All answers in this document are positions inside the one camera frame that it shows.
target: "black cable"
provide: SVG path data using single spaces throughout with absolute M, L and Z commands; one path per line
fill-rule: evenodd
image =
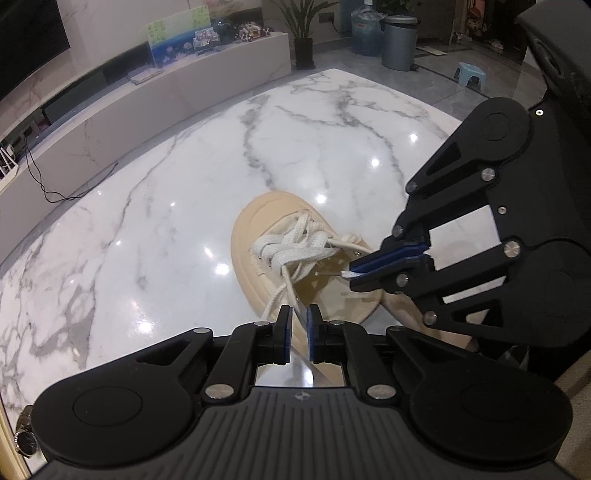
M 35 178 L 35 175 L 33 175 L 33 172 L 31 171 L 31 164 L 29 163 L 29 155 L 31 156 L 31 160 L 33 161 L 33 165 L 37 169 L 37 173 L 39 174 L 38 180 Z M 78 195 L 75 195 L 73 197 L 66 197 L 63 194 L 61 194 L 60 192 L 54 192 L 53 190 L 47 190 L 45 188 L 45 185 L 43 185 L 43 178 L 41 177 L 41 170 L 39 170 L 39 167 L 37 166 L 37 163 L 35 162 L 35 159 L 33 158 L 33 154 L 31 153 L 31 150 L 29 149 L 29 145 L 27 144 L 27 139 L 25 139 L 25 158 L 27 160 L 27 169 L 29 170 L 31 177 L 33 178 L 33 180 L 35 180 L 41 186 L 41 191 L 43 192 L 43 195 L 45 196 L 45 200 L 47 200 L 49 203 L 59 203 L 59 202 L 63 202 L 64 200 L 66 200 L 68 202 L 72 202 L 74 200 L 81 199 L 84 195 L 91 192 L 93 189 L 97 188 L 101 183 L 103 183 L 113 173 L 115 167 L 119 164 L 119 162 L 115 163 L 115 165 L 113 165 L 113 167 L 109 170 L 109 173 L 107 175 L 105 175 L 105 178 L 103 178 L 101 181 L 97 182 L 94 187 L 91 187 L 91 188 L 89 188 L 89 189 L 83 191 L 82 193 L 79 193 Z M 59 195 L 61 198 L 59 200 L 50 200 L 47 197 L 48 193 L 54 193 L 56 195 Z
M 346 32 L 341 32 L 340 30 L 337 30 L 336 27 L 335 27 L 335 20 L 334 19 L 333 19 L 332 22 L 330 22 L 330 24 L 335 29 L 335 32 L 340 33 L 341 35 L 345 35 L 346 33 L 350 33 L 351 32 L 351 29 L 348 29 Z

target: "shoe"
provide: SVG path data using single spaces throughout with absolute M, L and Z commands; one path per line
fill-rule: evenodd
M 292 345 L 309 358 L 306 307 L 318 304 L 325 320 L 361 323 L 377 308 L 382 291 L 352 292 L 342 278 L 349 263 L 372 250 L 358 236 L 339 237 L 303 199 L 269 192 L 249 203 L 232 230 L 238 283 L 261 320 L 274 322 L 282 304 L 294 308 Z M 315 364 L 331 384 L 343 385 L 337 365 Z

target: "gray floor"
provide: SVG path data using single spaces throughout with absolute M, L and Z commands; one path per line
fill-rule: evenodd
M 415 63 L 419 69 L 416 72 L 398 72 L 382 66 L 379 57 L 364 57 L 352 53 L 348 48 L 339 48 L 316 53 L 316 70 L 313 71 L 338 68 L 354 73 L 433 105 L 459 120 L 464 120 L 487 98 L 514 98 L 529 108 L 539 102 L 545 92 L 544 81 L 536 69 L 527 65 L 522 68 L 491 51 L 455 46 L 444 56 L 426 54 L 421 50 L 417 50 L 417 55 Z M 478 85 L 463 87 L 454 80 L 460 61 L 477 65 L 486 73 L 483 92 L 480 92 Z

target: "white marble surface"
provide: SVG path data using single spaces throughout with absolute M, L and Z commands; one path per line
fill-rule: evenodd
M 406 181 L 457 125 L 390 88 L 328 70 L 142 154 L 72 206 L 1 281 L 10 421 L 64 377 L 196 326 L 227 335 L 253 321 L 232 272 L 230 233 L 242 207 L 269 189 L 300 195 L 336 231 L 361 233 L 377 248 L 404 208 Z M 481 210 L 438 230 L 436 262 L 496 242 Z

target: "plant leaf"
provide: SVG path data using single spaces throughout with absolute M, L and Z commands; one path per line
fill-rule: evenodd
M 308 14 L 310 13 L 310 8 L 312 8 L 312 6 L 314 5 L 314 0 L 306 0 L 306 3 L 304 3 L 304 13 L 306 18 L 308 18 Z
M 283 3 L 283 1 L 281 1 L 281 0 L 278 2 L 275 0 L 270 0 L 270 1 L 279 10 L 281 10 L 281 13 L 283 14 L 283 18 L 285 19 L 285 24 L 287 25 L 287 28 L 290 29 L 291 34 L 294 36 L 294 38 L 299 38 L 297 24 L 293 18 L 293 15 L 291 13 L 291 9 L 288 6 L 286 6 L 286 4 Z
M 324 10 L 325 8 L 330 8 L 333 5 L 337 5 L 338 2 L 322 2 L 321 4 L 316 5 L 315 7 L 310 9 L 308 13 L 308 19 L 306 22 L 306 37 L 310 34 L 310 24 L 312 23 L 312 19 L 316 16 L 316 14 L 320 10 Z
M 299 9 L 296 5 L 296 3 L 294 2 L 294 0 L 290 0 L 291 3 L 291 9 L 293 10 L 294 13 L 294 17 L 295 17 L 295 23 L 297 24 L 297 28 L 300 31 L 299 35 L 300 37 L 304 36 L 304 17 L 303 17 L 303 12 L 301 11 L 301 9 Z

